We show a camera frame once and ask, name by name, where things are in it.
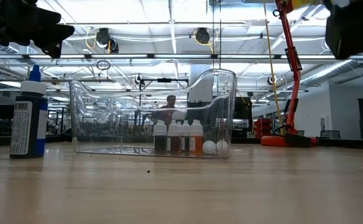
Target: small bottle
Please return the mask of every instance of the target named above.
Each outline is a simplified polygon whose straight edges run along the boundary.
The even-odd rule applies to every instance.
[[[46,85],[40,82],[39,66],[34,65],[28,81],[21,82],[12,122],[10,158],[43,157],[47,125]]]
[[[203,135],[201,122],[195,119],[190,127],[190,153],[202,154]]]
[[[180,151],[188,153],[190,151],[190,125],[184,121],[180,127]]]
[[[176,120],[172,120],[169,124],[168,139],[167,139],[167,152],[171,155],[178,154],[180,150],[180,132],[179,125],[177,125]]]
[[[167,126],[162,120],[158,120],[154,125],[154,150],[156,152],[165,152],[167,150]]]

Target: blue bottle cap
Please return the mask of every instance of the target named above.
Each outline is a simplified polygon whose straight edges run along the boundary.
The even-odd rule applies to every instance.
[[[28,77],[28,81],[40,82],[39,65],[34,65]]]

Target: desk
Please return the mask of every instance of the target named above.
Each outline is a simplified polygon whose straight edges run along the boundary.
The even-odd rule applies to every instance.
[[[363,223],[363,150],[232,145],[205,160],[46,147],[27,160],[0,147],[0,223]]]

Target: blue bottle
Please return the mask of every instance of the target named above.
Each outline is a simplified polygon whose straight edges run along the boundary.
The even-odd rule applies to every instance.
[[[38,65],[34,65],[28,81],[21,82],[20,91],[14,104],[10,158],[40,158],[45,154],[48,104]]]

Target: white ball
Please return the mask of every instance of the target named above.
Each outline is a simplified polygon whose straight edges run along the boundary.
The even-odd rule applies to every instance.
[[[216,151],[216,144],[212,141],[206,141],[202,146],[202,150],[205,154],[214,154],[214,152]]]
[[[229,144],[225,140],[220,140],[216,144],[216,148],[218,149],[218,152],[226,152],[229,150]]]

